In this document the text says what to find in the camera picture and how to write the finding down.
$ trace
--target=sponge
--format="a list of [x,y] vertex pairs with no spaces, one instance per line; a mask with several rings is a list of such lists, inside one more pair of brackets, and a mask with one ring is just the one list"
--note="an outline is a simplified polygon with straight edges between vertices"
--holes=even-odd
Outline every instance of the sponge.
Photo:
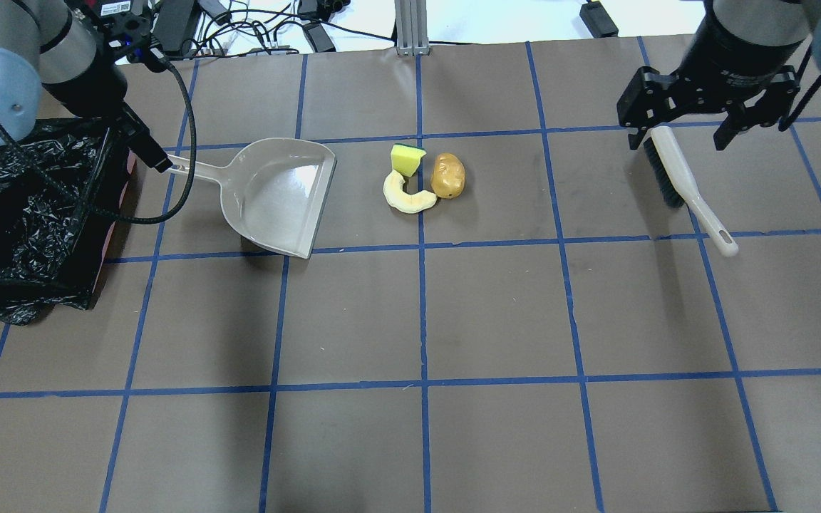
[[411,177],[417,172],[420,166],[420,159],[426,155],[426,150],[407,146],[407,144],[395,144],[391,147],[391,169],[404,176]]

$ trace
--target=dustpan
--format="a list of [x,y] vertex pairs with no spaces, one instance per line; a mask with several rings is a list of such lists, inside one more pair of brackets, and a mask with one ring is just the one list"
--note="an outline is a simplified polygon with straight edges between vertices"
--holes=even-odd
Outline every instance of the dustpan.
[[[189,172],[189,159],[170,160],[170,172]],[[196,162],[195,177],[221,186],[222,213],[238,234],[274,253],[308,259],[335,163],[322,144],[273,138],[249,144],[222,167]]]

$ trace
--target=potato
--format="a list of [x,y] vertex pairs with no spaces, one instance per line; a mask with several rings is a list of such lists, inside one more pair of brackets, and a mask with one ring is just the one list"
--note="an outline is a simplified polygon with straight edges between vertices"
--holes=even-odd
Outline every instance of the potato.
[[440,198],[454,198],[465,189],[465,166],[452,153],[440,153],[430,180],[433,192]]

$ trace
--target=white brush handle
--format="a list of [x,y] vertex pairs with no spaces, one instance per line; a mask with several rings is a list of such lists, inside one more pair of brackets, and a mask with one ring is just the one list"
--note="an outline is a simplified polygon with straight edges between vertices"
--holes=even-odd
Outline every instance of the white brush handle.
[[680,150],[673,130],[671,127],[658,126],[650,131],[654,147],[661,156],[661,163],[664,164],[664,169],[671,178],[673,188],[686,200],[686,204],[696,214],[698,221],[711,237],[711,241],[718,247],[718,251],[725,257],[733,257],[740,251],[740,247],[730,236],[730,232],[724,228],[724,224],[721,224],[714,211],[708,207],[707,202],[701,198],[698,185],[693,178],[693,171]]
[[718,247],[718,251],[720,251],[723,256],[733,257],[734,254],[740,251],[736,240],[733,240],[730,232],[721,224],[720,219],[718,219],[714,211],[708,207],[707,202],[701,199],[701,196],[696,196],[693,199],[684,199],[688,207],[690,207],[690,210],[696,214],[698,221],[703,225],[705,231],[708,232],[708,237],[711,237],[711,242]]

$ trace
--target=plastic bag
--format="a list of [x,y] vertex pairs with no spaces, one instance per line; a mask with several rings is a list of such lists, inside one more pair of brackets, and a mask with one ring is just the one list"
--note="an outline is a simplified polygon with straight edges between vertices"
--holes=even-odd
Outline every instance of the plastic bag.
[[128,146],[100,120],[39,120],[21,142],[75,202],[0,147],[0,321],[25,325],[46,305],[87,309],[111,221],[128,183]]

